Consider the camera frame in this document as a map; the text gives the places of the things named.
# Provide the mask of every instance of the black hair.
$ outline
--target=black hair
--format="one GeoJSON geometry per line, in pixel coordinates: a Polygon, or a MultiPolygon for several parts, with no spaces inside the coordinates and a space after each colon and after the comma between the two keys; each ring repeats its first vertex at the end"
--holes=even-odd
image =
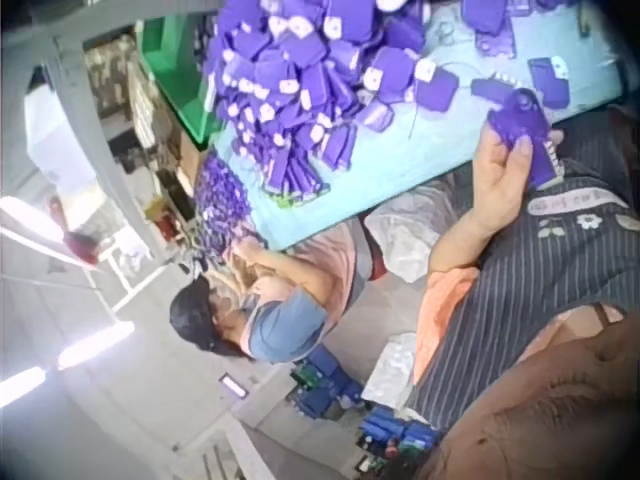
{"type": "Polygon", "coordinates": [[[223,357],[250,358],[240,346],[226,340],[213,324],[216,312],[209,302],[209,282],[200,275],[175,296],[169,322],[183,340],[200,350],[223,357]]]}

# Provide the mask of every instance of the white plastic bag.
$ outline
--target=white plastic bag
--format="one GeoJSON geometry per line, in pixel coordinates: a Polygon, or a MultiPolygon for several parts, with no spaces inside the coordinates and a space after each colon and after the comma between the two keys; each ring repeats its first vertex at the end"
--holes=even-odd
{"type": "Polygon", "coordinates": [[[413,387],[415,356],[415,333],[389,338],[361,397],[394,410],[402,408],[413,387]]]}
{"type": "Polygon", "coordinates": [[[389,272],[408,283],[427,274],[431,249],[456,221],[452,194],[450,179],[434,180],[383,203],[365,219],[389,272]]]}

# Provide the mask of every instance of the orange sleeve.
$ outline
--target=orange sleeve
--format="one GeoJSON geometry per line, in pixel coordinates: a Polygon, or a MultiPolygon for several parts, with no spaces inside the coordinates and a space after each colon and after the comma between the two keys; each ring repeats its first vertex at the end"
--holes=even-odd
{"type": "Polygon", "coordinates": [[[447,273],[432,273],[427,278],[416,332],[414,384],[422,377],[444,338],[453,310],[469,292],[479,273],[477,268],[456,268],[447,273]]]}

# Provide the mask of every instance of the blue tablecloth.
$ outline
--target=blue tablecloth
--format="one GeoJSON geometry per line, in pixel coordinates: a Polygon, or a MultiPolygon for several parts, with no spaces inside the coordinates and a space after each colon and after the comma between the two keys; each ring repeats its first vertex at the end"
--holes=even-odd
{"type": "MultiPolygon", "coordinates": [[[[284,249],[346,218],[405,192],[470,160],[478,134],[493,104],[471,96],[473,78],[506,73],[531,86],[527,60],[560,55],[569,68],[571,105],[553,112],[562,120],[607,103],[622,93],[611,43],[598,12],[588,13],[591,35],[580,38],[575,7],[514,18],[517,58],[481,57],[474,33],[460,19],[459,4],[434,11],[427,31],[427,47],[436,63],[460,76],[461,89],[446,114],[434,114],[413,104],[397,105],[395,120],[382,134],[359,128],[347,173],[316,168],[331,192],[299,207],[280,209],[260,187],[256,167],[235,156],[230,144],[235,133],[227,128],[215,146],[249,190],[252,220],[272,249],[284,249]]],[[[638,85],[635,65],[630,82],[638,85]]]]}

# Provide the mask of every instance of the green container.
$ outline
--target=green container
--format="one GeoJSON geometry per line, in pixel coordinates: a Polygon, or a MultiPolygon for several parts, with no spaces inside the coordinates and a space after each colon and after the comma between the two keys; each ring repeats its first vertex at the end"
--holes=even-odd
{"type": "Polygon", "coordinates": [[[206,150],[222,122],[204,109],[207,83],[193,55],[195,25],[202,15],[174,15],[144,22],[138,35],[143,67],[153,74],[180,122],[200,150],[206,150]]]}

